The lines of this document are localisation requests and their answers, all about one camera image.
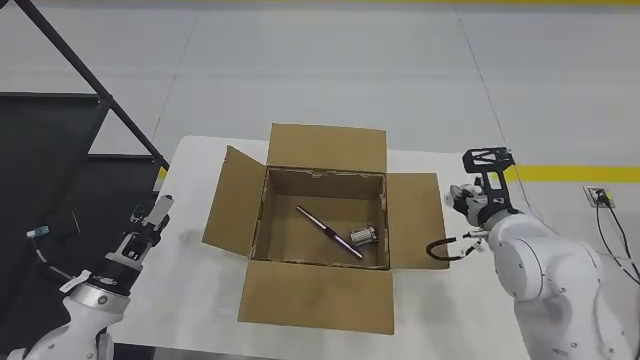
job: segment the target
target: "black cable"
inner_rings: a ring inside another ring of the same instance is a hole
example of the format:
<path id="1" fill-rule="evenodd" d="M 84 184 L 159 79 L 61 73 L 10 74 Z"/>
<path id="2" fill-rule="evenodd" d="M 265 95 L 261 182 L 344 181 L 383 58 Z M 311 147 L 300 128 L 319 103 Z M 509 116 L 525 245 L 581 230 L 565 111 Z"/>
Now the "black cable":
<path id="1" fill-rule="evenodd" d="M 611 212 L 611 215 L 613 216 L 613 219 L 616 221 L 616 225 L 618 226 L 618 229 L 620 230 L 620 233 L 622 234 L 622 242 L 624 243 L 624 251 L 627 254 L 627 257 L 632 259 L 631 251 L 629 250 L 629 241 L 627 240 L 627 234 L 624 232 L 624 228 L 622 228 L 622 225 L 620 224 L 620 221 L 618 220 L 618 216 L 616 216 L 616 212 L 613 211 L 613 208 L 611 207 L 611 205 L 609 205 L 609 204 L 606 204 L 606 205 L 609 208 L 609 211 Z M 636 266 L 636 263 L 634 263 L 632 261 L 631 262 L 631 267 L 633 267 L 633 270 L 636 272 L 636 276 L 640 280 L 640 271 L 638 270 L 638 267 Z"/>
<path id="2" fill-rule="evenodd" d="M 638 277 L 638 279 L 635 279 L 633 275 L 631 275 L 631 273 L 629 273 L 629 271 L 627 271 L 627 269 L 624 268 L 624 266 L 618 261 L 616 256 L 613 254 L 613 252 L 611 251 L 611 248 L 609 247 L 609 244 L 607 243 L 607 240 L 604 238 L 604 234 L 602 233 L 602 226 L 600 225 L 600 203 L 596 203 L 596 222 L 598 223 L 598 232 L 600 232 L 600 238 L 602 239 L 602 243 L 604 243 L 604 247 L 607 248 L 607 252 L 611 255 L 611 258 L 613 259 L 613 261 L 615 261 L 616 264 L 620 266 L 620 268 L 622 268 L 622 271 L 624 271 L 624 273 L 627 274 L 627 276 L 629 276 L 629 278 L 631 278 L 633 282 L 640 285 L 640 277 Z"/>

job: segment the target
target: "cardboard box flap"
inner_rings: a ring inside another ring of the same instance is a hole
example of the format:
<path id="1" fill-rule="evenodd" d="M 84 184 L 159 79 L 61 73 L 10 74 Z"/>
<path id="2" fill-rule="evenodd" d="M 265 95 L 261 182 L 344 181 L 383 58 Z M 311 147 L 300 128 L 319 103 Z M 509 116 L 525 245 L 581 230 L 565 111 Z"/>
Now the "cardboard box flap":
<path id="1" fill-rule="evenodd" d="M 250 261 L 238 321 L 392 335 L 391 272 Z"/>
<path id="2" fill-rule="evenodd" d="M 260 211 L 265 166 L 227 146 L 202 242 L 249 255 Z"/>
<path id="3" fill-rule="evenodd" d="M 362 128 L 273 124 L 267 165 L 384 173 L 387 134 Z"/>
<path id="4" fill-rule="evenodd" d="M 429 243 L 445 237 L 436 174 L 387 174 L 387 212 L 391 268 L 449 267 L 426 253 Z M 446 246 L 441 250 L 446 256 Z"/>

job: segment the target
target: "white cable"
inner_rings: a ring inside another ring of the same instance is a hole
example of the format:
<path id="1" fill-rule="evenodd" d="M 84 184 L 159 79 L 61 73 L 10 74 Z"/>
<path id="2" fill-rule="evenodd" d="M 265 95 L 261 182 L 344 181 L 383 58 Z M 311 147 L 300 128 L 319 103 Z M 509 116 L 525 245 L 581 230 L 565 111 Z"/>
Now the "white cable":
<path id="1" fill-rule="evenodd" d="M 522 192 L 522 197 L 524 198 L 524 201 L 527 204 L 527 207 L 529 208 L 529 211 L 531 211 L 531 214 L 533 214 L 533 216 L 535 218 L 537 218 L 538 221 L 540 221 L 545 227 L 549 228 L 555 234 L 560 235 L 560 233 L 558 231 L 556 231 L 555 229 L 553 229 L 549 225 L 547 225 L 547 223 L 544 222 L 542 217 L 538 213 L 536 213 L 536 211 L 533 209 L 533 206 L 531 206 L 531 203 L 529 202 L 529 197 L 527 196 L 527 193 L 524 190 L 524 184 L 522 183 L 522 178 L 520 178 L 520 172 L 518 171 L 518 166 L 516 164 L 514 164 L 513 168 L 516 170 L 516 180 L 518 182 L 518 186 L 520 187 L 520 192 Z"/>
<path id="2" fill-rule="evenodd" d="M 40 258 L 40 260 L 47 265 L 47 267 L 49 267 L 51 270 L 57 272 L 58 274 L 62 275 L 63 277 L 67 278 L 67 279 L 72 279 L 73 277 L 69 274 L 67 274 L 66 272 L 62 271 L 61 269 L 59 269 L 58 267 L 54 267 L 51 264 L 49 264 L 49 262 L 47 261 L 47 259 L 44 258 L 44 255 L 42 254 L 42 252 L 40 251 L 40 249 L 36 249 L 36 254 L 38 255 L 38 257 Z"/>
<path id="3" fill-rule="evenodd" d="M 628 261 L 628 262 L 629 262 L 629 263 L 631 263 L 631 264 L 636 264 L 636 265 L 638 264 L 638 262 L 637 262 L 637 261 L 635 261 L 635 260 L 633 260 L 633 259 L 630 259 L 630 258 L 628 258 L 628 257 L 616 256 L 615 254 L 614 254 L 614 255 L 611 255 L 611 254 L 609 254 L 609 253 L 599 252 L 599 251 L 597 251 L 597 250 L 596 250 L 596 253 L 598 253 L 600 256 L 611 257 L 611 258 L 614 258 L 614 259 L 617 259 L 617 260 L 621 260 L 621 261 Z"/>

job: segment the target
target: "metal rod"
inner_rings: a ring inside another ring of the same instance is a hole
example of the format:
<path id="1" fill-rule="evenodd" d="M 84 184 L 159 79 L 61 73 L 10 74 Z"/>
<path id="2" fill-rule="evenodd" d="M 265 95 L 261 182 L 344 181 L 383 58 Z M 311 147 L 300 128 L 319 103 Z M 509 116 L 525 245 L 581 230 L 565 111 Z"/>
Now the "metal rod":
<path id="1" fill-rule="evenodd" d="M 340 244 L 343 248 L 345 248 L 349 252 L 351 252 L 351 254 L 355 255 L 359 259 L 362 259 L 364 257 L 362 255 L 362 253 L 360 253 L 359 251 L 354 249 L 344 239 L 342 239 L 338 234 L 336 234 L 336 232 L 334 230 L 332 230 L 331 228 L 326 226 L 322 221 L 320 221 L 317 218 L 315 218 L 314 216 L 312 216 L 311 213 L 309 213 L 308 211 L 306 211 L 305 209 L 303 209 L 300 206 L 296 206 L 296 209 L 300 213 L 302 213 L 305 217 L 307 217 L 312 223 L 314 223 L 315 225 L 320 227 L 320 229 L 324 232 L 325 235 L 327 235 L 329 238 L 333 239 L 334 241 L 338 242 L 338 244 Z"/>
<path id="2" fill-rule="evenodd" d="M 118 118 L 129 128 L 131 133 L 144 145 L 144 147 L 151 153 L 151 155 L 157 159 L 162 167 L 166 170 L 169 169 L 169 162 L 158 152 L 158 149 L 153 146 L 153 143 L 145 136 L 145 134 L 138 128 L 138 126 L 131 120 L 127 113 L 120 107 L 118 102 L 113 99 L 113 96 L 107 91 L 107 89 L 98 81 L 95 75 L 89 70 L 89 68 L 80 60 L 78 55 L 71 49 L 67 42 L 62 39 L 60 34 L 53 28 L 53 26 L 47 21 L 47 19 L 40 13 L 31 0 L 14 0 L 16 4 L 24 11 L 24 13 L 33 21 L 33 23 L 40 29 L 44 36 L 49 39 L 53 46 L 60 51 L 65 59 L 76 69 L 76 71 L 87 81 L 89 86 L 100 96 L 101 99 L 108 100 L 111 103 L 111 110 L 118 116 Z"/>

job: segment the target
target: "white table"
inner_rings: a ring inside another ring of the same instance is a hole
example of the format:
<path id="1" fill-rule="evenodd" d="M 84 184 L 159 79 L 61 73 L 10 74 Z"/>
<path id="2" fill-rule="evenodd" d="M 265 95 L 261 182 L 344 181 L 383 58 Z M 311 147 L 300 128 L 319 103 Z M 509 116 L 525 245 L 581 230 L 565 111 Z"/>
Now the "white table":
<path id="1" fill-rule="evenodd" d="M 110 328 L 116 342 L 286 360 L 528 359 L 489 252 L 446 271 L 394 271 L 393 336 L 237 322 L 247 259 L 200 242 L 227 145 L 266 161 L 264 141 L 180 142 L 161 191 L 175 199 L 171 222 L 144 262 L 125 319 Z M 443 193 L 470 178 L 460 154 L 390 150 L 388 169 L 435 172 Z M 448 235 L 468 229 L 463 216 L 443 211 Z"/>

